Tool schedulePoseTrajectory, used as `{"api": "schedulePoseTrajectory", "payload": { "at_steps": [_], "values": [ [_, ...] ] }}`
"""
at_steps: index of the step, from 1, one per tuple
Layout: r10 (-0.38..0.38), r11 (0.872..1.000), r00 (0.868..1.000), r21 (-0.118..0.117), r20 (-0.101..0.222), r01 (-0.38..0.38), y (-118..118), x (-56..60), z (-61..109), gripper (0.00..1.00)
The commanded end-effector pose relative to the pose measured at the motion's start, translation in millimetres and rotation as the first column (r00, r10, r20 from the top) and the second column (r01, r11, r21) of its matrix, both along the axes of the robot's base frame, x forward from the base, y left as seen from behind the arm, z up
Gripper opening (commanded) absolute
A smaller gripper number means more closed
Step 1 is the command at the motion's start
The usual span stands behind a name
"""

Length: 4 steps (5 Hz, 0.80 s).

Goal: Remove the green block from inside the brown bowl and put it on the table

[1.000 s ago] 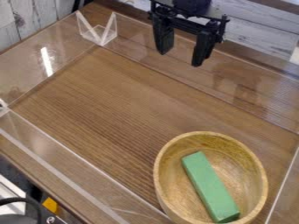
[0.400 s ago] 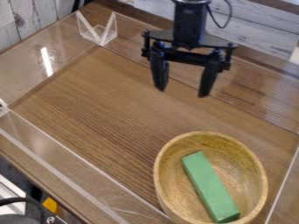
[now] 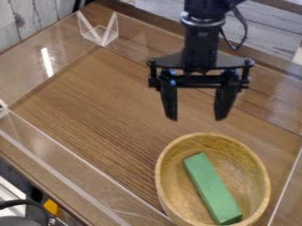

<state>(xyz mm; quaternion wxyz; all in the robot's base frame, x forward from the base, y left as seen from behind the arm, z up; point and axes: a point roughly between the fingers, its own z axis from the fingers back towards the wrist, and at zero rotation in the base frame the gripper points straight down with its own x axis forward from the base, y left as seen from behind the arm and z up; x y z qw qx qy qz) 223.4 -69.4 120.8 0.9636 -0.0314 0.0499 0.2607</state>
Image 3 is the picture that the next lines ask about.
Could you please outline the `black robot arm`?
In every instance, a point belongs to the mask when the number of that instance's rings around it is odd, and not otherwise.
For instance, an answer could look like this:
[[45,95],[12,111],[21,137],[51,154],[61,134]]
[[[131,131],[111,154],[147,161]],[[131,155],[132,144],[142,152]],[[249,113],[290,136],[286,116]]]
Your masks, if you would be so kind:
[[222,56],[218,42],[226,39],[223,25],[231,11],[238,20],[246,19],[237,6],[246,0],[186,0],[180,22],[186,27],[184,47],[180,52],[152,57],[148,85],[160,92],[166,116],[178,118],[176,90],[214,88],[216,90],[215,120],[227,118],[237,94],[247,88],[250,68],[255,61],[246,57]]

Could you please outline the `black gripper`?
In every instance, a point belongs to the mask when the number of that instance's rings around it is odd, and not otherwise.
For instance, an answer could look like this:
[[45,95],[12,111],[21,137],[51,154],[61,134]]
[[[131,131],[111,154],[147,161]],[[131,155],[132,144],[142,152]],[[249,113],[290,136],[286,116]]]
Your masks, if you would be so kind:
[[182,18],[186,27],[183,49],[172,55],[152,57],[148,85],[160,89],[166,117],[176,121],[176,88],[216,88],[215,120],[227,118],[239,88],[249,83],[250,68],[255,65],[251,58],[223,56],[218,52],[218,36],[226,38],[222,26],[226,18]]

